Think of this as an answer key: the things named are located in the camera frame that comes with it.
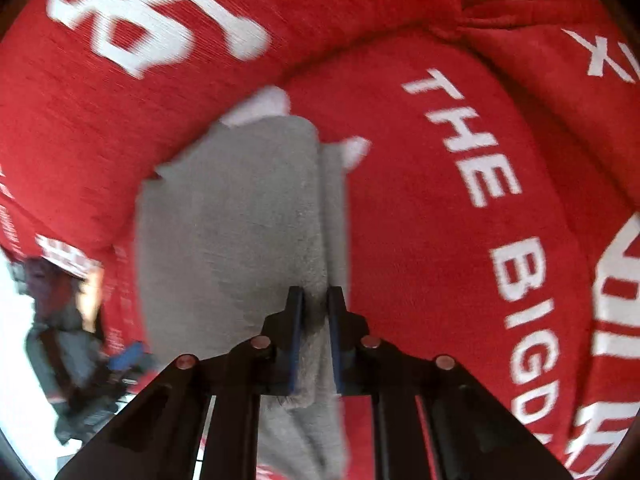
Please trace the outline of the grey knit sweater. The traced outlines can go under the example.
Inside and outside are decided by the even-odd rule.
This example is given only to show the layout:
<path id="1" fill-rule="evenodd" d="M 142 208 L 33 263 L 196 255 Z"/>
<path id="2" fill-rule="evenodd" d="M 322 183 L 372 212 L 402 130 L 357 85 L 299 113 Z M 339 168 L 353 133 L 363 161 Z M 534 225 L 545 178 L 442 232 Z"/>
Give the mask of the grey knit sweater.
<path id="1" fill-rule="evenodd" d="M 213 126 L 137 200 L 142 318 L 161 363 L 218 356 L 306 295 L 295 389 L 260 404 L 258 460 L 290 479 L 339 479 L 347 452 L 324 298 L 347 283 L 340 152 L 295 116 Z"/>

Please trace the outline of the pile of clothes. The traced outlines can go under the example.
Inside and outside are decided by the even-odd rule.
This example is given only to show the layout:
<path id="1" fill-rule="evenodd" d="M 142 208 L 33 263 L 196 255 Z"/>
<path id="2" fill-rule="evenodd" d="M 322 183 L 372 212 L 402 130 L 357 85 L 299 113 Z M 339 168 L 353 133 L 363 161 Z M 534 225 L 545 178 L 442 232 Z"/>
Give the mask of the pile of clothes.
<path id="1" fill-rule="evenodd" d="M 63 411 L 77 390 L 103 364 L 104 337 L 84 329 L 77 294 L 81 279 L 43 258 L 12 260 L 17 292 L 34 300 L 25 350 L 39 385 L 55 411 Z"/>

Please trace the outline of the red sofa cover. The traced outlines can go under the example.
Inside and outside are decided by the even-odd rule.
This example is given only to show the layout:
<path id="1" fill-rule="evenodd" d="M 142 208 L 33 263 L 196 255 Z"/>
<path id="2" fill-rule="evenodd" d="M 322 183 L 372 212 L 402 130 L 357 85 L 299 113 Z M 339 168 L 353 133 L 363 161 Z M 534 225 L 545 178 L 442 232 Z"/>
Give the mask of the red sofa cover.
<path id="1" fill-rule="evenodd" d="M 150 345 L 142 186 L 288 116 L 340 152 L 349 309 L 594 478 L 639 407 L 639 64 L 600 0 L 30 0 L 1 43 L 1 245 L 101 268 L 105 351 Z"/>

